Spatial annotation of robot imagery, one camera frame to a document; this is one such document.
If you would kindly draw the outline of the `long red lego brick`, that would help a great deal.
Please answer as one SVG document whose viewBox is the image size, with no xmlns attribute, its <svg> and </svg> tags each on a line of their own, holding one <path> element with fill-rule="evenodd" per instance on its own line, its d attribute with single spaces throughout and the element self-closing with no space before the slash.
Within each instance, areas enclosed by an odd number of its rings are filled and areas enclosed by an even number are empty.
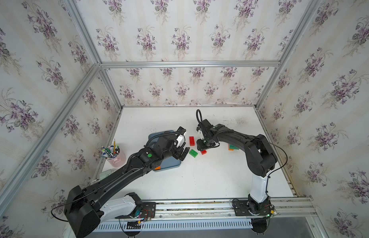
<svg viewBox="0 0 369 238">
<path fill-rule="evenodd" d="M 189 137 L 189 143 L 190 143 L 190 146 L 195 146 L 195 138 L 193 136 Z"/>
</svg>

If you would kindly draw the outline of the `blue-grey plastic tray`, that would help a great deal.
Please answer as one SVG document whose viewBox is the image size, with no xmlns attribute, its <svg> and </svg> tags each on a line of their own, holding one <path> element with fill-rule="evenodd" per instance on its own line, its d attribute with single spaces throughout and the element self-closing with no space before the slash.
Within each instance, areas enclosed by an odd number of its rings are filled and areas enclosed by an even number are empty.
<svg viewBox="0 0 369 238">
<path fill-rule="evenodd" d="M 164 134 L 166 132 L 173 132 L 173 130 L 152 133 L 148 136 L 148 139 L 150 140 L 154 136 Z M 160 165 L 158 166 L 158 167 L 161 167 L 161 169 L 158 170 L 158 171 L 154 170 L 154 172 L 162 172 L 162 171 L 165 171 L 165 170 L 175 169 L 175 168 L 178 168 L 181 165 L 180 160 L 175 159 L 173 156 L 168 157 L 167 153 L 165 155 L 166 155 L 166 157 L 161 161 Z"/>
</svg>

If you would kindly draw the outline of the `green lego brick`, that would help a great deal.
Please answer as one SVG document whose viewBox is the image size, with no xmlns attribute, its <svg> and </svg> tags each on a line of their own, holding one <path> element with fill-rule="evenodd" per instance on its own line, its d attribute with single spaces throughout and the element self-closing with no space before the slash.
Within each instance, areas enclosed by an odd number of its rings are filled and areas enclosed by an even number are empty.
<svg viewBox="0 0 369 238">
<path fill-rule="evenodd" d="M 234 150 L 239 150 L 239 148 L 238 148 L 238 147 L 233 146 L 233 145 L 231 145 L 231 144 L 229 144 L 229 148 L 230 148 L 230 149 L 234 149 Z"/>
<path fill-rule="evenodd" d="M 197 157 L 197 155 L 198 155 L 198 153 L 197 153 L 195 150 L 193 150 L 193 149 L 191 149 L 191 150 L 189 151 L 189 154 L 190 154 L 193 158 L 196 158 L 196 157 Z"/>
</svg>

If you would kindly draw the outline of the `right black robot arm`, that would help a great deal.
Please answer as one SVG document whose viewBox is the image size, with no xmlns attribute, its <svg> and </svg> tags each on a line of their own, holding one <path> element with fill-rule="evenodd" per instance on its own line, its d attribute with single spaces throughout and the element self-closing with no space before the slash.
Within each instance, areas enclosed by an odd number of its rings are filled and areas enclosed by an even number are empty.
<svg viewBox="0 0 369 238">
<path fill-rule="evenodd" d="M 232 145 L 245 153 L 248 168 L 252 172 L 252 187 L 248 195 L 248 208 L 252 214 L 269 206 L 268 180 L 278 161 L 267 138 L 259 134 L 247 135 L 228 127 L 212 125 L 208 120 L 198 119 L 197 131 L 202 138 L 196 142 L 197 150 L 204 151 L 220 146 L 221 142 Z"/>
</svg>

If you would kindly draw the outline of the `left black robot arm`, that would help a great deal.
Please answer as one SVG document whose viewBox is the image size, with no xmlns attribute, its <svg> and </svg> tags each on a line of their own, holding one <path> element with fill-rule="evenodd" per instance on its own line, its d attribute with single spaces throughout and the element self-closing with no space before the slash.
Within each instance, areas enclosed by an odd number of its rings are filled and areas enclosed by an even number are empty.
<svg viewBox="0 0 369 238">
<path fill-rule="evenodd" d="M 63 212 L 74 235 L 84 238 L 92 233 L 110 215 L 109 200 L 128 184 L 156 169 L 167 158 L 183 161 L 189 151 L 186 143 L 179 144 L 175 135 L 160 135 L 158 141 L 147 142 L 106 178 L 86 188 L 78 185 L 72 188 Z"/>
</svg>

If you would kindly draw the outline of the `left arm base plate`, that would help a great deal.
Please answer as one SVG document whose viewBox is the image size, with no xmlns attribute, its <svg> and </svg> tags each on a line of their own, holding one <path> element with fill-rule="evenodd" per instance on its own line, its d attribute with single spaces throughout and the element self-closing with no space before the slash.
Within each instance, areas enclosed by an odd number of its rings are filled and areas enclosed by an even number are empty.
<svg viewBox="0 0 369 238">
<path fill-rule="evenodd" d="M 156 205 L 156 202 L 142 202 L 142 204 L 136 206 L 131 214 L 126 215 L 126 218 L 150 221 L 155 218 Z"/>
</svg>

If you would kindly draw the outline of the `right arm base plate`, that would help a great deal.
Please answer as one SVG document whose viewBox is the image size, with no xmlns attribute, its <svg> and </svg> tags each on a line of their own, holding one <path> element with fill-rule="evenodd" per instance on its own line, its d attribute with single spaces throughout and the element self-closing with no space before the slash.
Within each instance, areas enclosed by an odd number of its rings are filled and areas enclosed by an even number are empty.
<svg viewBox="0 0 369 238">
<path fill-rule="evenodd" d="M 233 199 L 231 204 L 236 216 L 271 217 L 275 208 L 275 206 L 271 204 L 270 199 L 266 199 L 262 203 L 257 203 L 256 201 L 249 199 Z"/>
</svg>

